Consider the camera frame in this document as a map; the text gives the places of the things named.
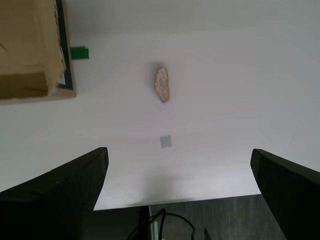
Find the green tape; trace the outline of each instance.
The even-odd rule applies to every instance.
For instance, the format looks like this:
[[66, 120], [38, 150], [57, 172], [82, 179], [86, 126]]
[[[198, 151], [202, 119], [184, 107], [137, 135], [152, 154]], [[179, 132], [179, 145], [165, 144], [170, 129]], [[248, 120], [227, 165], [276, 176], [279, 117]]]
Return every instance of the green tape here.
[[85, 46], [71, 47], [71, 59], [89, 59], [89, 49]]
[[153, 225], [154, 225], [154, 240], [159, 240], [159, 236], [158, 236], [158, 222], [155, 221]]

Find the white table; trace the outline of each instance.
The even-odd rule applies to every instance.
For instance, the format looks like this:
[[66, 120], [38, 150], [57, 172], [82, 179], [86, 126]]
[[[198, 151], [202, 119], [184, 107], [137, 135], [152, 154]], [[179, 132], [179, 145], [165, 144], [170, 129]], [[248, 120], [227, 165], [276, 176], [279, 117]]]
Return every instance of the white table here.
[[90, 60], [76, 98], [0, 106], [0, 191], [102, 146], [96, 210], [257, 194], [254, 148], [320, 171], [318, 0], [66, 3]]

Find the cardboard box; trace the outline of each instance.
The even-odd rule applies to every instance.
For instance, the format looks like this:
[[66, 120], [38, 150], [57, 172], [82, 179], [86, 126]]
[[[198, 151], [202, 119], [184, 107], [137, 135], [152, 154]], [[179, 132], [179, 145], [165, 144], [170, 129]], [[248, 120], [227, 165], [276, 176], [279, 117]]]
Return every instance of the cardboard box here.
[[0, 1], [0, 104], [75, 97], [62, 0]]

